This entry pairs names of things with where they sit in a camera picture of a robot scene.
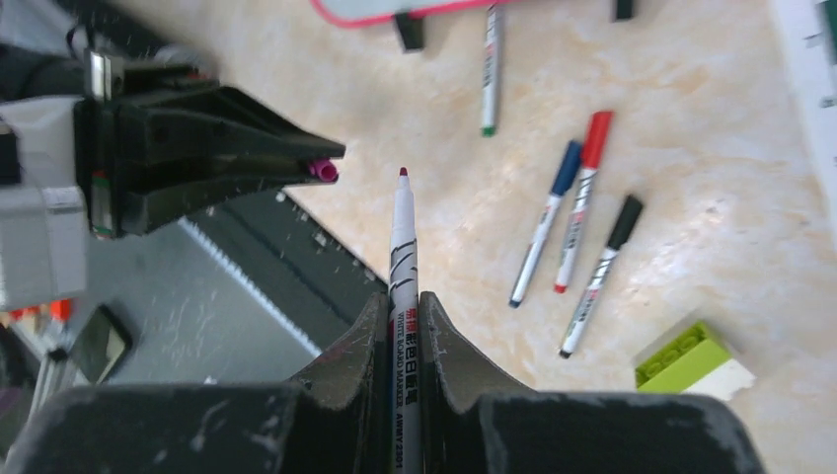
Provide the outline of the pink framed whiteboard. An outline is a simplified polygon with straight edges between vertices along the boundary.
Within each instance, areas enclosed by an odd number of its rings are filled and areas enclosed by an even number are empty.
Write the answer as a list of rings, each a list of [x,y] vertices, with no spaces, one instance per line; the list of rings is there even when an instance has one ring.
[[[424,49],[423,19],[427,16],[502,4],[505,1],[311,1],[321,17],[341,28],[365,28],[392,23],[404,51]]]

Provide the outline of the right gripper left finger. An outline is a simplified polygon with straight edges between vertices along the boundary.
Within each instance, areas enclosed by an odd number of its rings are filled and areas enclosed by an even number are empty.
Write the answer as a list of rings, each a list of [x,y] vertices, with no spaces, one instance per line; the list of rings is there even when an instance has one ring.
[[[388,298],[373,293],[354,324],[286,382],[299,389],[282,473],[387,473]]]

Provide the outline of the magenta marker cap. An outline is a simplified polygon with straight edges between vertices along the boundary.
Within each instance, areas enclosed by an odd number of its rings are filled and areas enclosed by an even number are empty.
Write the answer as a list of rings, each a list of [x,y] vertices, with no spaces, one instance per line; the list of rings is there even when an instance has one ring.
[[[309,173],[323,183],[333,183],[340,175],[331,159],[317,159],[308,163]]]

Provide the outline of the magenta whiteboard marker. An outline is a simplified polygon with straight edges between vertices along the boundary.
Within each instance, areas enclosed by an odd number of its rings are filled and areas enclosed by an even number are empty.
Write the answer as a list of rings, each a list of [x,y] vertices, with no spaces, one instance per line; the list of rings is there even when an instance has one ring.
[[[393,473],[421,473],[418,240],[408,170],[399,171],[390,240],[389,336]]]

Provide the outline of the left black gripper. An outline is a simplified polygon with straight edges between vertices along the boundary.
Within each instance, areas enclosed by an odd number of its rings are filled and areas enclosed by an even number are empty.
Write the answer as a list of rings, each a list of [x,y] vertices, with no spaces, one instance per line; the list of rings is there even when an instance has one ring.
[[[345,154],[192,63],[93,48],[82,62],[76,177],[98,239],[150,234],[262,191],[331,184],[308,163]]]

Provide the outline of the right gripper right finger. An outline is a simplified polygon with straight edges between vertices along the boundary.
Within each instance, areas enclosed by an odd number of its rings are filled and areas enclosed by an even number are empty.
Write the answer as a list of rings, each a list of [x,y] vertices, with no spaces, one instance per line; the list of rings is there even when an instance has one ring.
[[[454,326],[432,291],[419,296],[422,441],[428,473],[500,473],[507,449],[494,422],[495,395],[530,388]]]

